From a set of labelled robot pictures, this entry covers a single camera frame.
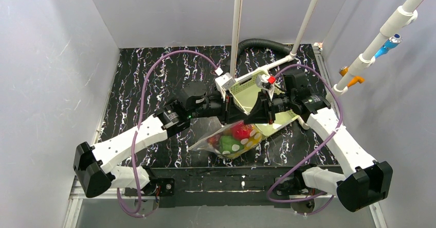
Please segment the clear zip top bag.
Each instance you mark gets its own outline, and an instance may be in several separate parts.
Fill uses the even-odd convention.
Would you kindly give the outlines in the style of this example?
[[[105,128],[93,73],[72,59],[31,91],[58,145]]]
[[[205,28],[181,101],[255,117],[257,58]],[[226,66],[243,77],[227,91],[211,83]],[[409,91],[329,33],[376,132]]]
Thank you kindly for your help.
[[[209,151],[220,158],[236,159],[265,138],[257,126],[239,121],[202,136],[189,151]]]

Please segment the red fake apple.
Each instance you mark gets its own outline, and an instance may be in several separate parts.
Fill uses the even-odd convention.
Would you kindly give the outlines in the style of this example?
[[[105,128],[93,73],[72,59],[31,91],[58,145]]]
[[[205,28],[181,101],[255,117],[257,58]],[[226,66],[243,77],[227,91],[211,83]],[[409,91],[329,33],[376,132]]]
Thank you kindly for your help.
[[[250,135],[253,131],[252,125],[246,125],[243,122],[240,122],[231,128],[232,136],[237,140],[243,140],[250,138]]]

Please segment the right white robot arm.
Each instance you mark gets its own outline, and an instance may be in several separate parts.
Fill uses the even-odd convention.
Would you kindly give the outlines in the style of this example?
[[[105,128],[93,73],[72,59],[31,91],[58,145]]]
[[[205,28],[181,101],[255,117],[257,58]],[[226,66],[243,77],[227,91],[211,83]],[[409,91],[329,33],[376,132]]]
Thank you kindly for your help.
[[[294,111],[323,142],[273,183],[267,191],[268,199],[277,203],[285,202],[284,199],[273,199],[270,195],[287,177],[290,177],[291,186],[297,190],[317,189],[321,195],[337,197],[350,212],[386,199],[393,175],[391,165],[386,161],[377,161],[358,144],[342,123],[343,112],[336,115],[330,103],[309,88],[305,68],[301,66],[297,69],[296,65],[290,65],[279,72],[284,76],[286,92],[273,98],[269,110],[273,112],[278,108],[280,111]],[[334,154],[342,173],[306,164],[324,146]]]

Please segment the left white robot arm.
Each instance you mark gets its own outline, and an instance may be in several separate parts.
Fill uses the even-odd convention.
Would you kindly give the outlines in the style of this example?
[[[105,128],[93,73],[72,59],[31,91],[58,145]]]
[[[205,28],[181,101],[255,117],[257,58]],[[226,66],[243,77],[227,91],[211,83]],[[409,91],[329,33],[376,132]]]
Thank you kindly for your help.
[[[137,126],[101,143],[80,143],[73,170],[88,198],[110,188],[143,189],[150,182],[149,172],[140,166],[119,166],[128,156],[184,131],[193,118],[217,117],[222,124],[232,124],[247,116],[229,93],[208,94],[204,83],[192,81],[162,108],[146,119],[140,118]]]

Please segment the yellow fake banana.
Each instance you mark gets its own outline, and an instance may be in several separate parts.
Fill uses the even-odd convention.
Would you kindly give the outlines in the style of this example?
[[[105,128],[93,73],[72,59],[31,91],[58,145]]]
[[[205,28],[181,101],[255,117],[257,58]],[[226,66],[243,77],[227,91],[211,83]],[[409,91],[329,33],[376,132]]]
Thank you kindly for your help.
[[[256,133],[249,138],[245,138],[241,140],[241,150],[250,150],[253,147],[257,146],[263,139],[262,133]]]

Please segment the green fake pepper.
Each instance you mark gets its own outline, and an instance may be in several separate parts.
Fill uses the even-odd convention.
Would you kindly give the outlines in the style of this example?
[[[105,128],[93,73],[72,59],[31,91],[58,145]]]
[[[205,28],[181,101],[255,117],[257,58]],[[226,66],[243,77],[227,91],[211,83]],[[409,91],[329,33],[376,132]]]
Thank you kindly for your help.
[[[220,138],[219,152],[221,154],[232,154],[240,151],[241,141],[229,135],[223,135]]]

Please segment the dark red fake fruit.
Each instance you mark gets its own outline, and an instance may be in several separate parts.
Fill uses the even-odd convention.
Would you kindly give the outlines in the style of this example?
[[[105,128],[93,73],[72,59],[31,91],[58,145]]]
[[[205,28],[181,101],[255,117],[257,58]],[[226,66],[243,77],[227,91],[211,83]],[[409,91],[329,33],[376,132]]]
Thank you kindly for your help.
[[[212,146],[214,146],[214,147],[218,146],[220,144],[220,138],[221,138],[221,135],[220,134],[216,134],[216,135],[214,135],[212,137],[209,137],[207,139],[207,143],[212,145]]]

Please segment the white pvc pipe right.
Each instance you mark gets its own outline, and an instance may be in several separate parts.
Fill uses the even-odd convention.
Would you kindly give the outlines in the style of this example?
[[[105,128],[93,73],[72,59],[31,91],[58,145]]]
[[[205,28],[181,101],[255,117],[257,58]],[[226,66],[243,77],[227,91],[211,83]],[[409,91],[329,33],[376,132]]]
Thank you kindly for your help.
[[[358,76],[364,69],[375,62],[374,55],[383,44],[399,30],[417,18],[417,8],[423,0],[406,0],[398,6],[392,15],[386,20],[379,30],[378,35],[369,46],[349,66],[348,72],[334,85],[334,92],[342,95],[348,90],[348,84]]]

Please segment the white pvc pipe frame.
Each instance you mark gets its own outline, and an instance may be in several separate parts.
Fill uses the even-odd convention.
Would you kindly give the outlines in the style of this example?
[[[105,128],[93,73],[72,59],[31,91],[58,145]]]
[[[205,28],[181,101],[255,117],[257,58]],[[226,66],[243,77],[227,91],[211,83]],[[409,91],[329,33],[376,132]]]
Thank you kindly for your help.
[[[315,19],[321,17],[320,12],[326,0],[241,0],[241,8],[237,15],[241,16],[239,23],[239,40],[237,46],[239,57],[236,66],[231,61],[223,63],[222,70],[226,73],[242,75],[239,70],[242,60],[246,58],[244,51],[251,48],[271,49],[274,56],[271,61],[284,58],[290,51],[279,51],[276,42],[293,43],[299,47],[305,41],[319,40],[325,35],[326,27],[321,32],[310,32],[315,28]],[[225,0],[228,6],[234,0]]]

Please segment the aluminium frame rail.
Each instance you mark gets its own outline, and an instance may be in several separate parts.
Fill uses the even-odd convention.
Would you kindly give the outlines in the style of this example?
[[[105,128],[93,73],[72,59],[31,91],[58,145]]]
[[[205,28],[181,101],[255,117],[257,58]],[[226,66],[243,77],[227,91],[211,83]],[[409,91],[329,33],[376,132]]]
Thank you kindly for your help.
[[[146,218],[125,214],[111,189],[88,199],[74,182],[64,227],[386,227],[379,204],[355,213],[322,196],[314,202],[316,214],[302,215],[302,203],[283,207],[269,202],[261,191],[182,191],[161,198],[158,209],[145,197]]]

